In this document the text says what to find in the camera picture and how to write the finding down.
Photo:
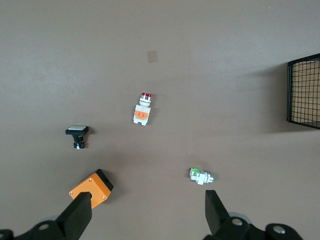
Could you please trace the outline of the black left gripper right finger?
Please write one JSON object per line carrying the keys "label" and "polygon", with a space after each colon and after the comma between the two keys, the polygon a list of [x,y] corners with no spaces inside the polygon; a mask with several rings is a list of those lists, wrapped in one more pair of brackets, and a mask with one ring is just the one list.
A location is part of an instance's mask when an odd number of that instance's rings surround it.
{"label": "black left gripper right finger", "polygon": [[248,240],[250,225],[240,217],[231,217],[215,190],[205,191],[205,218],[211,234],[204,240]]}

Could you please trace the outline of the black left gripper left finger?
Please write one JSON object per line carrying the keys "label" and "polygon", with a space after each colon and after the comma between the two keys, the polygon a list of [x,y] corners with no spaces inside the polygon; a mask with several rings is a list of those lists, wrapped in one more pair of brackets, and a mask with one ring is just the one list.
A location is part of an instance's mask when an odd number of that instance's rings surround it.
{"label": "black left gripper left finger", "polygon": [[36,224],[15,240],[78,240],[92,219],[91,194],[81,192],[56,218]]}

